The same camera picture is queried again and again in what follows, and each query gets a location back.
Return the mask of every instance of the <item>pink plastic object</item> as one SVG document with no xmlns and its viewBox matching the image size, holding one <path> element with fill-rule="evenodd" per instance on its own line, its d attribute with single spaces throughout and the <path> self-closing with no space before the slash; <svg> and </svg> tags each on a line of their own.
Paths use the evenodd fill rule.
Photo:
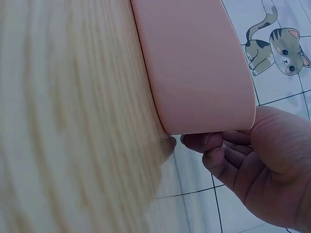
<svg viewBox="0 0 311 233">
<path fill-rule="evenodd" d="M 244 130 L 255 94 L 220 0 L 132 0 L 155 105 L 169 134 Z"/>
</svg>

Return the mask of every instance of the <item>cartoon cat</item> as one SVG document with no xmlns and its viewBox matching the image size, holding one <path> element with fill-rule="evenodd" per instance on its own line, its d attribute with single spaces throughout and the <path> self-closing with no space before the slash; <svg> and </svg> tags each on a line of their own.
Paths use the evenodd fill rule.
<svg viewBox="0 0 311 233">
<path fill-rule="evenodd" d="M 304 54 L 299 44 L 300 33 L 294 28 L 278 28 L 271 32 L 270 43 L 253 40 L 252 36 L 258 30 L 265 28 L 277 20 L 276 6 L 271 0 L 262 0 L 266 18 L 251 27 L 246 33 L 245 51 L 251 61 L 249 67 L 257 76 L 274 63 L 286 75 L 299 73 L 302 67 L 311 67 L 309 58 Z"/>
</svg>

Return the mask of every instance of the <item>hand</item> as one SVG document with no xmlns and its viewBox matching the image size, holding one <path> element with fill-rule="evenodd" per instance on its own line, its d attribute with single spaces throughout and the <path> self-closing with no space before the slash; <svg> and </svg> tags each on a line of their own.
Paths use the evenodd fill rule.
<svg viewBox="0 0 311 233">
<path fill-rule="evenodd" d="M 311 231 L 311 124 L 271 107 L 258 107 L 248 131 L 184 135 L 204 153 L 205 167 L 257 217 Z"/>
</svg>

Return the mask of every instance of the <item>white tile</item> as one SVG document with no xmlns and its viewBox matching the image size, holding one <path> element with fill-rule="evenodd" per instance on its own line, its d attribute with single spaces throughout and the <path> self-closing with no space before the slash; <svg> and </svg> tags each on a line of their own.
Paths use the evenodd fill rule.
<svg viewBox="0 0 311 233">
<path fill-rule="evenodd" d="M 224 184 L 220 180 L 218 180 L 215 176 L 213 176 L 213 178 L 214 178 L 215 187 L 221 186 Z"/>
<path fill-rule="evenodd" d="M 239 233 L 264 222 L 254 216 L 227 187 L 216 188 L 224 233 Z"/>
<path fill-rule="evenodd" d="M 156 194 L 158 198 L 171 197 L 182 193 L 174 154 L 161 166 L 161 177 Z"/>
<path fill-rule="evenodd" d="M 213 187 L 210 172 L 202 163 L 202 154 L 187 149 L 176 137 L 175 159 L 182 193 L 190 193 Z"/>
<path fill-rule="evenodd" d="M 266 17 L 261 0 L 223 0 L 229 18 L 235 28 L 241 44 L 246 43 L 246 32 Z M 257 31 L 253 39 L 269 41 L 270 33 L 279 28 L 277 22 Z"/>
<path fill-rule="evenodd" d="M 300 46 L 305 55 L 311 60 L 311 37 L 300 38 Z M 311 90 L 311 68 L 303 67 L 299 72 L 302 88 L 304 91 Z"/>
<path fill-rule="evenodd" d="M 311 20 L 311 1 L 310 0 L 300 0 L 302 7 L 304 8 L 308 18 Z"/>
<path fill-rule="evenodd" d="M 311 91 L 305 93 L 309 114 L 311 114 Z"/>
<path fill-rule="evenodd" d="M 291 233 L 299 233 L 294 230 L 290 230 Z M 245 231 L 245 233 L 288 233 L 288 231 L 285 228 L 276 227 L 273 225 L 270 225 L 268 223 L 265 223 L 263 225 L 260 225 L 258 227 L 254 227 L 252 229 L 249 229 Z"/>
<path fill-rule="evenodd" d="M 274 0 L 282 28 L 295 28 L 301 35 L 311 34 L 311 23 L 299 0 Z"/>
<path fill-rule="evenodd" d="M 307 106 L 303 94 L 270 103 L 268 104 L 268 106 L 275 107 L 283 111 L 301 116 L 305 119 L 309 119 Z"/>
<path fill-rule="evenodd" d="M 256 96 L 256 98 L 255 98 L 255 101 L 256 101 L 256 106 L 258 106 L 258 105 L 259 105 L 259 102 L 258 102 L 257 96 Z"/>
<path fill-rule="evenodd" d="M 148 233 L 190 233 L 183 197 L 154 200 L 140 221 Z"/>
<path fill-rule="evenodd" d="M 191 233 L 220 233 L 214 189 L 184 196 Z"/>
<path fill-rule="evenodd" d="M 287 76 L 274 64 L 253 76 L 260 104 L 276 101 L 302 92 L 298 75 Z"/>
</svg>

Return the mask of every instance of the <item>cat illustration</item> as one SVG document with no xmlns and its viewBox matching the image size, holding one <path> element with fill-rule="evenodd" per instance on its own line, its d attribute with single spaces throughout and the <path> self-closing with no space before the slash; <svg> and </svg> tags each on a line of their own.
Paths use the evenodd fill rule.
<svg viewBox="0 0 311 233">
<path fill-rule="evenodd" d="M 252 36 L 258 30 L 265 28 L 277 20 L 276 6 L 272 0 L 262 0 L 266 18 L 251 27 L 246 33 L 245 51 L 253 75 L 257 76 L 274 63 L 286 75 L 299 73 L 302 67 L 311 67 L 309 58 L 304 54 L 299 44 L 300 33 L 294 28 L 278 28 L 271 32 L 269 42 L 253 40 Z"/>
</svg>

